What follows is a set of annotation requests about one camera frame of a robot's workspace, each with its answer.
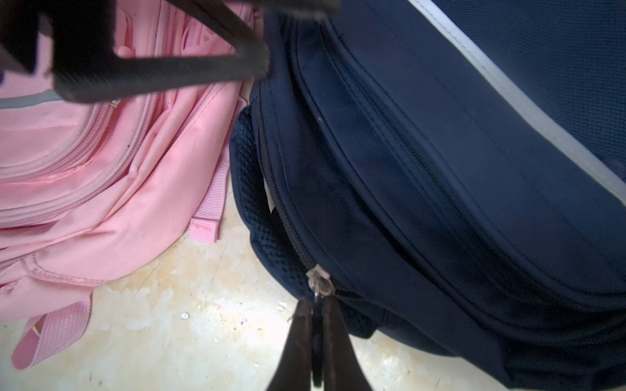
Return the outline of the triangular finger of the left gripper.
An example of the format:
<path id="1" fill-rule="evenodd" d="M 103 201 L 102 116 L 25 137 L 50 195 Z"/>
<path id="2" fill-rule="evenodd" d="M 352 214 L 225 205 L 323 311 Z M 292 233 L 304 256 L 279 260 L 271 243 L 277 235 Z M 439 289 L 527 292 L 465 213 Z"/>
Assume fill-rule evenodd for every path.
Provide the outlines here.
<path id="1" fill-rule="evenodd" d="M 120 57 L 113 48 L 116 2 L 50 1 L 56 93 L 69 102 L 94 104 L 267 74 L 265 43 L 224 1 L 172 4 L 221 37 L 234 54 L 166 57 L 158 47 L 149 57 Z"/>

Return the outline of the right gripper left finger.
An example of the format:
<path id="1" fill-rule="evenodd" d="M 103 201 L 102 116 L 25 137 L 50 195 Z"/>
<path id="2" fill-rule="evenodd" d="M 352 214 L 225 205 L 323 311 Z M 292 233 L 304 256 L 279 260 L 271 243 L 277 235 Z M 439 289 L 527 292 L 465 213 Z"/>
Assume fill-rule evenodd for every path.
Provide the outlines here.
<path id="1" fill-rule="evenodd" d="M 309 391 L 312 373 L 312 308 L 298 302 L 280 362 L 267 391 Z"/>

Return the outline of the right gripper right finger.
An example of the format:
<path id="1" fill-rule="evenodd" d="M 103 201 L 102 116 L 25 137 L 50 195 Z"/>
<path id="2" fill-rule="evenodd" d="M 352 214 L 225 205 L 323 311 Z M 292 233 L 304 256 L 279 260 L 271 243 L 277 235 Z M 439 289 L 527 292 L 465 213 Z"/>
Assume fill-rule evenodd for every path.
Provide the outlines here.
<path id="1" fill-rule="evenodd" d="M 325 298 L 321 314 L 324 390 L 372 391 L 355 355 L 337 298 Z"/>

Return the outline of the navy zipper pull tab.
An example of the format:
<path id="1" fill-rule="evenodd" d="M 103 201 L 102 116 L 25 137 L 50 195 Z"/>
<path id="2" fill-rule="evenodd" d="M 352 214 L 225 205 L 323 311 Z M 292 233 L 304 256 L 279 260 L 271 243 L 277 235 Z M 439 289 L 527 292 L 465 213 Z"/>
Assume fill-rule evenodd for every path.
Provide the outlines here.
<path id="1" fill-rule="evenodd" d="M 324 301 L 335 294 L 332 277 L 320 264 L 316 264 L 306 273 L 308 286 L 313 292 L 313 310 L 320 312 Z"/>

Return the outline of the pink backpack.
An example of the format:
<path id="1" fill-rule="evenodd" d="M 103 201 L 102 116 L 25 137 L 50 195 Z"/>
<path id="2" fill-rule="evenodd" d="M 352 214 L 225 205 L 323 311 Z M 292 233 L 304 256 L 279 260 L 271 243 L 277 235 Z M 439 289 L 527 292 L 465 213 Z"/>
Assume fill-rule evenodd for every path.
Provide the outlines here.
<path id="1" fill-rule="evenodd" d="M 97 104 L 53 86 L 50 1 L 21 5 L 37 36 L 31 74 L 1 82 L 1 319 L 24 320 L 11 356 L 32 368 L 82 337 L 95 288 L 139 269 L 184 231 L 216 241 L 228 181 L 228 135 L 242 82 Z M 124 58 L 232 55 L 168 1 L 114 1 Z"/>

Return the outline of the navy blue backpack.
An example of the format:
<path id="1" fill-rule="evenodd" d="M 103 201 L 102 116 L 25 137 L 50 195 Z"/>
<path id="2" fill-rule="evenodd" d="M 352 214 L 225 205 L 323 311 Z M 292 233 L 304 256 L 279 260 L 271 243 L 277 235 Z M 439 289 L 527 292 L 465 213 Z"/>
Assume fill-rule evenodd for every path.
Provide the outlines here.
<path id="1" fill-rule="evenodd" d="M 250 242 L 351 333 L 514 389 L 625 383 L 625 4 L 345 1 L 263 15 L 231 134 Z"/>

